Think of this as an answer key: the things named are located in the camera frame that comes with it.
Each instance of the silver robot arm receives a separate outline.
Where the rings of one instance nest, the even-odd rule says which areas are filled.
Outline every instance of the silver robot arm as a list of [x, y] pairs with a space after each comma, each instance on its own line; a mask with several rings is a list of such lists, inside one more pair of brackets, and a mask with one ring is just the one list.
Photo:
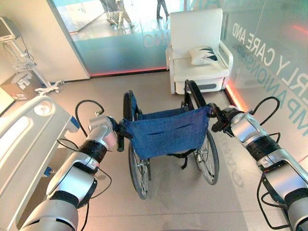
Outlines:
[[89, 202], [97, 186], [94, 174], [107, 149], [116, 144], [111, 120], [104, 115], [90, 120], [90, 134], [51, 179], [47, 199], [33, 210], [21, 231], [77, 230], [77, 209]]
[[218, 118], [212, 131], [224, 131], [242, 144], [262, 171], [262, 183], [272, 199], [284, 208], [290, 228], [308, 231], [308, 173], [249, 112], [244, 113], [234, 107], [221, 111], [215, 104], [209, 105], [212, 107], [210, 117]]

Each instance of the beige floor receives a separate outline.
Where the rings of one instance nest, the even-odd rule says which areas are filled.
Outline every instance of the beige floor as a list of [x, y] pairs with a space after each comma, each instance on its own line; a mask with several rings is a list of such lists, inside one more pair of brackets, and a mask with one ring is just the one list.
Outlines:
[[[50, 93], [72, 115], [75, 105], [83, 99], [101, 103], [105, 114], [117, 121], [122, 118], [123, 94], [133, 90], [144, 113], [180, 106], [181, 95], [171, 95], [169, 73], [152, 73], [122, 77], [97, 78], [66, 83], [61, 93]], [[223, 91], [204, 93], [207, 102], [227, 106]], [[97, 108], [91, 104], [80, 107], [81, 122], [86, 125]], [[123, 153], [113, 148], [101, 162], [101, 168], [111, 175], [111, 187], [90, 201], [86, 231], [266, 231], [267, 227], [256, 199], [260, 172], [254, 160], [236, 139], [225, 134], [213, 134], [220, 158], [217, 185], [210, 186], [198, 172], [193, 159], [181, 170], [182, 160], [174, 157], [151, 159], [152, 180], [147, 200], [139, 199], [128, 168], [127, 143]], [[80, 145], [83, 133], [67, 134]], [[108, 184], [99, 177], [96, 192]], [[265, 208], [274, 225], [285, 223], [279, 210]], [[85, 208], [79, 210], [79, 228], [83, 225]]]

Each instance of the glass wall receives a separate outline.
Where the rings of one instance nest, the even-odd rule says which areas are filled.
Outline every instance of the glass wall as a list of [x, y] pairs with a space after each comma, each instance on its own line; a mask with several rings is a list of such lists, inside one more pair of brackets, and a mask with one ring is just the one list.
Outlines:
[[165, 69], [165, 50], [170, 41], [168, 15], [184, 10], [217, 8], [222, 2], [52, 1], [91, 76]]
[[[225, 1], [222, 38], [234, 56], [228, 91], [244, 110], [265, 97], [281, 106], [264, 125], [308, 169], [308, 1]], [[265, 103], [262, 121], [275, 107]]]

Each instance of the pillow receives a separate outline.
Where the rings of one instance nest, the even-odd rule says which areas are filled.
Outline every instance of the pillow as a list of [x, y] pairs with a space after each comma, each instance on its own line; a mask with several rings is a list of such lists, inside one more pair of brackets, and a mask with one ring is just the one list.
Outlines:
[[196, 47], [189, 50], [192, 65], [205, 65], [217, 61], [217, 56], [211, 47]]

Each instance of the wheelchair wheel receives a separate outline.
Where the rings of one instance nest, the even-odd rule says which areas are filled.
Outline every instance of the wheelchair wheel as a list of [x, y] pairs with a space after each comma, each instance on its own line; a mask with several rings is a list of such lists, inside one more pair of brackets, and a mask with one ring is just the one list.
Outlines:
[[139, 197], [144, 200], [147, 198], [149, 190], [149, 162], [140, 160], [134, 152], [131, 142], [128, 148], [128, 161], [131, 181]]
[[202, 147], [193, 154], [205, 180], [211, 185], [216, 184], [219, 173], [219, 159], [214, 139], [209, 131], [206, 133]]

